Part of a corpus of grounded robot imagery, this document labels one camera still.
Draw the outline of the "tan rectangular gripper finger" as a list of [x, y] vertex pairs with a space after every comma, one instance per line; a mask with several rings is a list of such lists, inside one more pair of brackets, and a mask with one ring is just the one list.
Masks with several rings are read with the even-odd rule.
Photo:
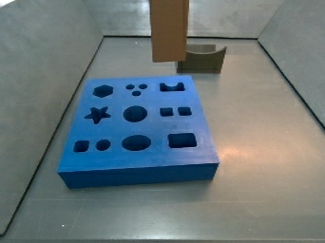
[[189, 0], [150, 0], [153, 61], [186, 59]]

